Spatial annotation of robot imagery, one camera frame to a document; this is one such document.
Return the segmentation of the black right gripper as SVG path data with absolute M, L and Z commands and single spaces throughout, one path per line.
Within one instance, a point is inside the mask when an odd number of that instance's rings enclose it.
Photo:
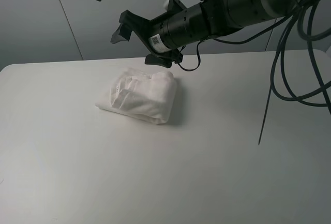
M 134 32 L 150 52 L 146 56 L 144 64 L 171 68 L 173 63 L 179 64 L 182 62 L 183 55 L 178 49 L 160 53 L 149 43 L 153 29 L 150 20 L 126 10 L 121 14 L 119 23 L 120 26 L 111 37 L 111 44 L 129 41 L 131 33 Z

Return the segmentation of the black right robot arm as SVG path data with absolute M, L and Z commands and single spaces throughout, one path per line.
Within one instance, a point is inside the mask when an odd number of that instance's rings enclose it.
M 147 65 L 170 68 L 180 64 L 180 49 L 188 44 L 227 36 L 244 27 L 272 19 L 285 20 L 303 0 L 201 0 L 186 7 L 168 0 L 166 12 L 148 20 L 124 11 L 113 44 L 129 41 L 136 34 L 149 50 Z

